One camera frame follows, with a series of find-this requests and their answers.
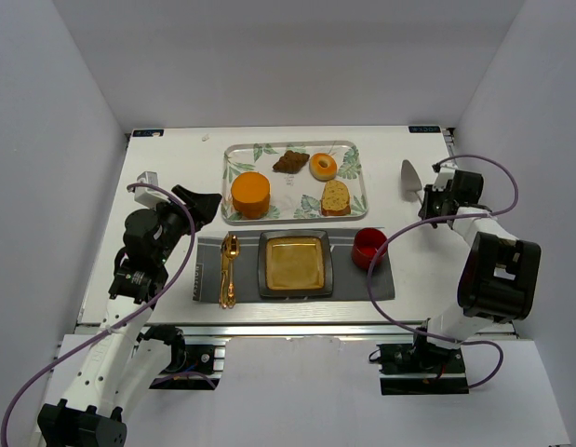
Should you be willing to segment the silver cake server wooden handle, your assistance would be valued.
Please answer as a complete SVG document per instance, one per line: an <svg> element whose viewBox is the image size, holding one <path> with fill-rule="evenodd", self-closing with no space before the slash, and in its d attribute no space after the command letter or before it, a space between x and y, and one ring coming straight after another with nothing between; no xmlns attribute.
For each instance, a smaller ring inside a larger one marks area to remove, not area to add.
<svg viewBox="0 0 576 447"><path fill-rule="evenodd" d="M400 168L400 191L403 199L423 203L423 185L417 170L404 159Z"/></svg>

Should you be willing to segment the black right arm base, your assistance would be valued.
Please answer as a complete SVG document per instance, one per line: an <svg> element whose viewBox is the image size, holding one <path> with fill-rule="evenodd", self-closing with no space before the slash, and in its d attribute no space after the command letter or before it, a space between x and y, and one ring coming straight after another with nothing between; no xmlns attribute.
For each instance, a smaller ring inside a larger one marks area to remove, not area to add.
<svg viewBox="0 0 576 447"><path fill-rule="evenodd" d="M463 395L469 393L460 349L435 353L420 351L412 344L381 344L368 355L377 365L383 396Z"/></svg>

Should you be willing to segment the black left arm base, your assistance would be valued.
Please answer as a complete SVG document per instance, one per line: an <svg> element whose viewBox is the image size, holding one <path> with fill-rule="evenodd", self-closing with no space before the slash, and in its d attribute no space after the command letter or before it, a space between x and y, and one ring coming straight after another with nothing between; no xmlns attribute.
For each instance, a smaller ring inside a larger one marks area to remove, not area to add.
<svg viewBox="0 0 576 447"><path fill-rule="evenodd" d="M213 390L219 384L218 346L187 343L183 331L170 325L152 326L141 332L137 337L138 347L150 340L162 342L170 351L170 363L155 377L150 389Z"/></svg>

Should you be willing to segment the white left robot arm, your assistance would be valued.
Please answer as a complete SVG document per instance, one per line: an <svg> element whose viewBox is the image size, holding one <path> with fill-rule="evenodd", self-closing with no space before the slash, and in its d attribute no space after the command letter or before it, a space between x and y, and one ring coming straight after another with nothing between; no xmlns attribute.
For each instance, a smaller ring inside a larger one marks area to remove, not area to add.
<svg viewBox="0 0 576 447"><path fill-rule="evenodd" d="M85 360L59 402L44 404L38 414L48 446L123 445L126 420L157 376L185 368L181 330L144 326L174 281L168 258L183 237L213 221L222 196L180 185L170 193L138 183L129 189L141 208L125 219L100 331L85 344Z"/></svg>

